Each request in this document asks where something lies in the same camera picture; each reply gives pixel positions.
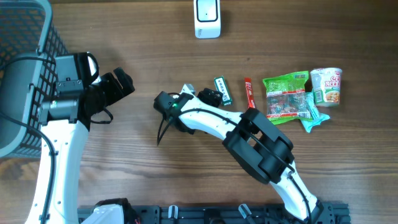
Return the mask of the small green box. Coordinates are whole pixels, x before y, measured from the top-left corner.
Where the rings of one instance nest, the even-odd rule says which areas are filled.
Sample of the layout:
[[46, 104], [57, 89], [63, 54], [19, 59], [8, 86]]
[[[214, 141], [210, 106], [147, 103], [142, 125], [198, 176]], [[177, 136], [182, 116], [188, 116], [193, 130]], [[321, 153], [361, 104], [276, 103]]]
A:
[[229, 92], [228, 86], [226, 84], [226, 80], [224, 79], [224, 76], [214, 78], [214, 84], [215, 84], [216, 90], [223, 94], [222, 105], [223, 106], [231, 105], [233, 103], [233, 99], [230, 95], [230, 92]]

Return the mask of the red snack packet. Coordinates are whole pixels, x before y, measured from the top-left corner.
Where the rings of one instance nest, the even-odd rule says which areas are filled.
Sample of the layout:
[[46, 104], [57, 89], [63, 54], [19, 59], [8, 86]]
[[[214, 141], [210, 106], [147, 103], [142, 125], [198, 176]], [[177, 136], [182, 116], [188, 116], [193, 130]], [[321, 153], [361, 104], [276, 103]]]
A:
[[256, 108], [251, 79], [245, 77], [244, 81], [245, 81], [246, 96], [248, 99], [248, 108]]

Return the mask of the green snack bag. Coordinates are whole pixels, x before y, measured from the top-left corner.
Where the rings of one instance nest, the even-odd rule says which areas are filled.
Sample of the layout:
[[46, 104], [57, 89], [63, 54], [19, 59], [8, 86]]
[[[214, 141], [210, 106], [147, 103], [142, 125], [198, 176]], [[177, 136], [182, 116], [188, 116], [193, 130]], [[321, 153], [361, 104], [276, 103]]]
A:
[[262, 80], [266, 88], [267, 119], [272, 124], [313, 119], [305, 93], [308, 78], [309, 72], [301, 71]]

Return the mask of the teal wet wipes packet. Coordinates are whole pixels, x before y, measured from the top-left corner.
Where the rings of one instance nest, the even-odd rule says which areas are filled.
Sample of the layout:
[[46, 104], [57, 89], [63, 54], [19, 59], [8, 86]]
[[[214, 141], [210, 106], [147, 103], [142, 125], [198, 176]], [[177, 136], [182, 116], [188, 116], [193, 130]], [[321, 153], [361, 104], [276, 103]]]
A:
[[312, 92], [305, 93], [305, 100], [308, 103], [308, 108], [312, 119], [310, 121], [301, 120], [304, 130], [310, 133], [312, 128], [321, 125], [323, 121], [330, 119], [330, 116], [324, 113], [320, 113], [317, 106], [315, 105], [315, 100]]

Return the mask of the cup noodles container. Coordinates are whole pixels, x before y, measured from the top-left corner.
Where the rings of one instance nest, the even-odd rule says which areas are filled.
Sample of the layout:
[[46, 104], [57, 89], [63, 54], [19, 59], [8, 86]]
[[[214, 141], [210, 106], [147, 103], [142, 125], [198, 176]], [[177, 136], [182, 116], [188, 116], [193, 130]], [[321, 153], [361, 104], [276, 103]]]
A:
[[322, 107], [337, 106], [340, 103], [340, 68], [317, 68], [310, 72], [315, 104]]

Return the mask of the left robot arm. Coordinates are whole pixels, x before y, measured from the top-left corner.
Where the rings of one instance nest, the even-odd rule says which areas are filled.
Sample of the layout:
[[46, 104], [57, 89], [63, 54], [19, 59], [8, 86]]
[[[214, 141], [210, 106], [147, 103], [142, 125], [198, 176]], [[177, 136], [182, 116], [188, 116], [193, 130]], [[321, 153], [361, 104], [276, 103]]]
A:
[[57, 81], [39, 108], [42, 137], [39, 174], [27, 223], [78, 223], [80, 162], [93, 115], [134, 92], [132, 78], [120, 67], [100, 75], [93, 54], [55, 59]]

